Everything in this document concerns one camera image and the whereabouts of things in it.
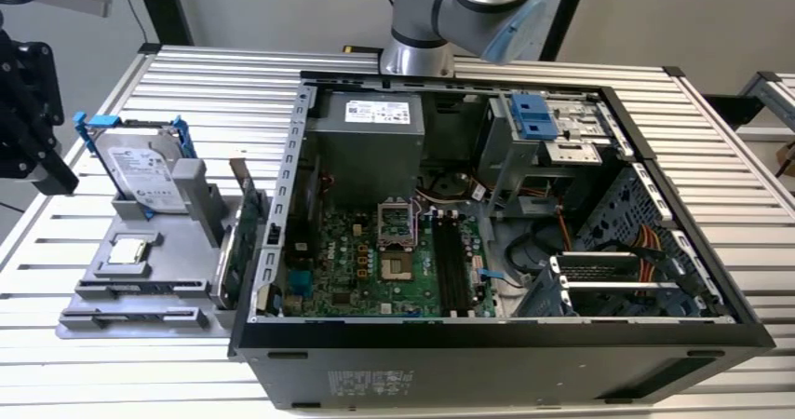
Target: ram slot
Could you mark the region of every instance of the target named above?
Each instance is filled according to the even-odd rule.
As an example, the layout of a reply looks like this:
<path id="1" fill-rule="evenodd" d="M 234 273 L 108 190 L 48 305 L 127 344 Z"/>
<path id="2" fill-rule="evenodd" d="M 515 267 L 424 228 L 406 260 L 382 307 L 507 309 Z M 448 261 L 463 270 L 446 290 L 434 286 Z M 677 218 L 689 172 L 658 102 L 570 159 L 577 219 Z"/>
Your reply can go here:
<path id="1" fill-rule="evenodd" d="M 452 316 L 456 312 L 456 316 L 464 317 L 470 309 L 470 289 L 458 221 L 447 217 L 435 219 L 432 232 L 443 315 Z"/>

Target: green circuit board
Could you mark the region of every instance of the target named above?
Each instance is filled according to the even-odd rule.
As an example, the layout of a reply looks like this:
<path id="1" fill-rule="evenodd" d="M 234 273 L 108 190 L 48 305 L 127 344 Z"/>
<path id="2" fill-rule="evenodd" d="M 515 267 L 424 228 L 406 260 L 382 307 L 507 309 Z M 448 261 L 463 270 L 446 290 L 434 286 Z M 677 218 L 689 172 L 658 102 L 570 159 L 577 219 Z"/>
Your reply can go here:
<path id="1" fill-rule="evenodd" d="M 303 317 L 427 318 L 442 315 L 430 216 L 418 219 L 418 245 L 410 254 L 379 250 L 376 217 L 376 211 L 330 210 L 324 213 L 312 294 L 304 296 L 300 303 Z M 460 237 L 466 280 L 475 299 L 472 256 L 478 255 L 484 264 L 486 258 L 474 219 L 460 222 Z M 386 268 L 383 260 L 391 261 L 392 266 Z M 482 292 L 484 297 L 472 302 L 472 310 L 478 317 L 492 317 L 488 282 Z"/>

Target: gray plastic stand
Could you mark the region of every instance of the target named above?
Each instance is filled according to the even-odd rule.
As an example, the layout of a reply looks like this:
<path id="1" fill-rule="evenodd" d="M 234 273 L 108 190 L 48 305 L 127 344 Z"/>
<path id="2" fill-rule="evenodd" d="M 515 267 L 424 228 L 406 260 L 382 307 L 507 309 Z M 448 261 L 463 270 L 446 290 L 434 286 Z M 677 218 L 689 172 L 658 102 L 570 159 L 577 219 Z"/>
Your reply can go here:
<path id="1" fill-rule="evenodd" d="M 228 336 L 235 312 L 218 308 L 210 292 L 242 199 L 220 196 L 206 170 L 186 158 L 172 170 L 188 214 L 148 216 L 135 201 L 114 199 L 118 217 L 62 313 L 62 338 Z M 123 238 L 147 242 L 140 262 L 108 264 Z"/>

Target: metal workbench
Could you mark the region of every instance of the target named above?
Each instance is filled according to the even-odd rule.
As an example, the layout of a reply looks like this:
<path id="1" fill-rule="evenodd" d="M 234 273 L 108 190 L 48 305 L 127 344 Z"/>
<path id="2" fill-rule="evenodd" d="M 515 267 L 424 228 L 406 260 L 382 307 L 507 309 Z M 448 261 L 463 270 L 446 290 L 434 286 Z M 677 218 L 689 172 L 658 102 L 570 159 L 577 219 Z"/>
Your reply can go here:
<path id="1" fill-rule="evenodd" d="M 226 159 L 244 156 L 274 188 L 299 70 L 375 73 L 368 54 L 163 47 L 139 55 L 99 113 L 191 124 L 208 178 L 239 191 Z M 654 407 L 338 412 L 338 416 L 590 416 L 698 419 L 795 416 L 795 201 L 683 77 L 659 67 L 458 60 L 463 78 L 613 86 L 778 349 Z M 71 197 L 38 196 L 0 247 L 0 417 L 219 417 L 275 412 L 226 339 L 63 341 L 55 336 L 84 267 L 111 223 L 114 185 L 80 146 Z"/>

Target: power supply label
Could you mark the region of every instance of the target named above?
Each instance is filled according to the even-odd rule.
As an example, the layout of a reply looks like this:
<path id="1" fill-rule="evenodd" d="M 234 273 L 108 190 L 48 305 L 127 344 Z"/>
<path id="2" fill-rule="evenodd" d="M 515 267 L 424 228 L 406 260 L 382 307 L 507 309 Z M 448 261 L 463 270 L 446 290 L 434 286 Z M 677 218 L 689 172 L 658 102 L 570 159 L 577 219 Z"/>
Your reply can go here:
<path id="1" fill-rule="evenodd" d="M 152 210 L 184 210 L 186 202 L 163 155 L 152 149 L 118 146 L 110 147 L 108 152 L 138 203 Z"/>
<path id="2" fill-rule="evenodd" d="M 406 396 L 414 371 L 328 371 L 335 396 Z"/>
<path id="3" fill-rule="evenodd" d="M 411 124 L 408 102 L 348 101 L 347 123 Z"/>

